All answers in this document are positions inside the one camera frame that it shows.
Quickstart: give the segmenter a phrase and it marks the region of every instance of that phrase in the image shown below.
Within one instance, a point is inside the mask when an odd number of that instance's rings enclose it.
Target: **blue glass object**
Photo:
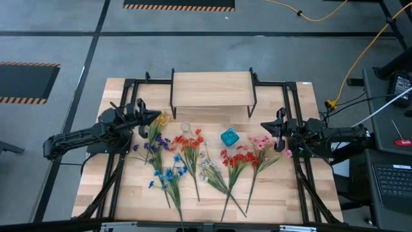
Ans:
[[[226,146],[231,146],[239,140],[239,136],[236,134],[236,131],[232,128],[227,130],[225,133],[221,134],[220,138]]]

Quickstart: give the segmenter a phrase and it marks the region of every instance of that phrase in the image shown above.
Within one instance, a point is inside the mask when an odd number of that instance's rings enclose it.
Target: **yellow and black striped tape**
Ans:
[[[16,104],[46,104],[47,99],[28,98],[28,97],[0,97],[0,103]]]
[[[191,10],[191,11],[213,11],[213,12],[234,12],[234,7],[224,6],[176,6],[176,5],[136,5],[126,4],[124,9],[134,10]]]
[[[21,66],[45,66],[45,67],[58,67],[60,64],[55,63],[33,63],[33,62],[0,62],[0,65],[21,65]]]

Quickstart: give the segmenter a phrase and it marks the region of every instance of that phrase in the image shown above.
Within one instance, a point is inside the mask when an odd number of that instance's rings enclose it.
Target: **wooden board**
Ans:
[[[250,72],[174,73],[174,107],[253,104]]]
[[[120,102],[123,83],[124,79],[108,79],[98,114],[110,107],[110,101],[116,104]],[[304,120],[310,117],[318,118],[312,84],[299,82],[297,87]],[[209,154],[218,164],[221,164],[219,153],[221,149],[225,148],[220,140],[221,133],[227,128],[234,128],[240,136],[236,145],[247,144],[248,135],[268,135],[268,132],[259,123],[274,120],[276,111],[284,106],[281,88],[257,86],[256,91],[257,106],[250,119],[247,117],[245,108],[235,106],[182,108],[178,110],[177,120],[169,123],[162,135],[169,138],[179,135],[181,134],[180,124],[185,121],[190,122],[192,129],[202,130],[205,140],[210,143],[208,146]],[[170,86],[166,84],[141,84],[138,87],[138,97],[143,98],[148,109],[170,113],[169,94]],[[145,140],[138,135],[133,138],[133,144],[142,145],[144,142]],[[132,156],[137,156],[133,150],[129,154],[129,157]],[[90,159],[84,167],[73,208],[73,216],[82,213],[100,191],[107,159],[108,155],[99,154]],[[172,165],[173,154],[164,153],[164,161],[164,166]],[[321,159],[312,159],[312,167],[320,198],[335,217],[342,220],[331,168]],[[151,180],[159,184],[153,173],[154,170],[151,166],[145,166],[143,162],[136,159],[126,159],[116,208],[115,218],[117,220],[179,221],[174,206],[172,209],[167,207],[163,191],[148,188]],[[226,171],[223,172],[223,176],[227,181]],[[232,193],[243,209],[246,208],[251,183],[252,168],[249,167],[241,174]],[[220,221],[226,197],[224,194],[216,191],[209,184],[199,181],[200,202],[198,202],[193,179],[189,175],[182,178],[180,186],[184,221]],[[302,216],[298,196],[293,161],[283,157],[258,175],[248,217],[245,218],[234,203],[229,201],[223,221],[255,224],[299,224],[302,223]],[[111,192],[108,194],[104,215],[108,215],[110,198]],[[310,218],[313,219],[312,205],[308,194],[306,194],[306,199]]]

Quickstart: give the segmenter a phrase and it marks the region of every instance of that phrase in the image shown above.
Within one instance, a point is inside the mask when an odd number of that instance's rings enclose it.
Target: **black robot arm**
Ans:
[[[49,160],[64,155],[67,151],[103,143],[108,151],[116,153],[130,143],[133,128],[139,126],[139,134],[147,138],[145,126],[150,125],[160,114],[160,111],[147,110],[142,99],[137,99],[138,109],[127,111],[116,107],[105,110],[98,116],[98,123],[92,127],[51,136],[43,144],[43,155]]]

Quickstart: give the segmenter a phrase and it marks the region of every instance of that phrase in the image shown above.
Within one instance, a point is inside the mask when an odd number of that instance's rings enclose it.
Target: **concrete floor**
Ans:
[[[334,1],[289,1],[306,15],[322,17],[337,5]],[[392,14],[397,1],[386,1]],[[103,0],[3,0],[2,31],[92,32],[96,29]],[[412,44],[412,24],[405,15],[401,32]],[[104,32],[376,32],[385,24],[378,4],[349,2],[322,23],[298,18],[286,8],[264,1],[236,0],[236,12],[166,12],[122,9],[122,0],[111,0]],[[44,106],[0,104],[0,140],[26,148],[24,155],[0,157],[0,224],[29,222],[48,162],[42,143],[59,133],[91,44],[90,36],[0,36],[0,60],[61,63],[62,68]],[[342,79],[371,38],[320,37],[100,37],[72,130],[95,122],[98,104],[108,77],[168,78],[171,68],[181,72],[240,71],[253,67],[261,80],[313,82],[320,110],[334,98]],[[395,39],[379,39],[361,60],[352,77],[363,67],[380,66],[402,49]],[[362,93],[346,87],[341,101]],[[366,104],[349,108],[331,119],[330,126],[348,126],[368,114]],[[69,152],[64,162],[81,163],[86,149]],[[335,171],[348,174],[347,163]],[[45,220],[70,218],[80,170],[61,166]],[[345,222],[363,225],[364,211],[344,212]]]

